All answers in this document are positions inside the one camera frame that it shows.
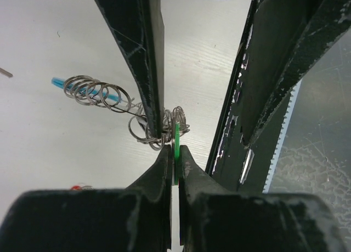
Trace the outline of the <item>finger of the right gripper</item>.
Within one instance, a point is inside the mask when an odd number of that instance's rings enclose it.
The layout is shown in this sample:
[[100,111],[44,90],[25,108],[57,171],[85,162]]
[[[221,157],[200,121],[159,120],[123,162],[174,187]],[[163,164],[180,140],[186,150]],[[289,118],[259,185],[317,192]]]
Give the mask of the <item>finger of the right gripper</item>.
[[161,0],[95,0],[137,84],[151,135],[164,117],[164,24]]
[[252,0],[243,33],[241,133],[256,142],[292,88],[350,29],[350,0]]

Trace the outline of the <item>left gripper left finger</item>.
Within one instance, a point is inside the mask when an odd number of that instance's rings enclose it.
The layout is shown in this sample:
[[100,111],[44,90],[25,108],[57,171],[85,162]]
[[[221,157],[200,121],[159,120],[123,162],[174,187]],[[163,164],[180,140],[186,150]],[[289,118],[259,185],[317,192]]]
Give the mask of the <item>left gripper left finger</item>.
[[172,150],[124,189],[20,195],[1,224],[1,251],[167,251]]

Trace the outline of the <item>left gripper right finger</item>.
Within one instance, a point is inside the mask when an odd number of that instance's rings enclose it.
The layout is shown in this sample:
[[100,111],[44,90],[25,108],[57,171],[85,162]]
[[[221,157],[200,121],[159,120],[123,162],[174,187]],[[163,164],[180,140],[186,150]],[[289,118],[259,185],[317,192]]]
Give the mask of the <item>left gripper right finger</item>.
[[180,147],[179,227],[184,251],[346,251],[327,205],[311,194],[228,191]]

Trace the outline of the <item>large keyring with blue handle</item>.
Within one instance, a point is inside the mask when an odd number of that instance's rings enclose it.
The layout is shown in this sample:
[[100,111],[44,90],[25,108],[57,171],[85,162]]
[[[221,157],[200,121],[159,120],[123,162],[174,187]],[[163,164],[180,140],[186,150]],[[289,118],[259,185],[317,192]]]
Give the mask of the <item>large keyring with blue handle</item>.
[[146,120],[146,111],[141,102],[134,103],[134,98],[120,86],[102,82],[87,75],[77,75],[68,79],[52,78],[51,83],[62,89],[64,94],[83,106],[96,106],[114,113],[129,114],[128,131],[137,142],[149,145],[159,151],[173,139],[178,139],[190,131],[182,107],[165,109],[161,122],[161,137],[151,135],[151,125]]

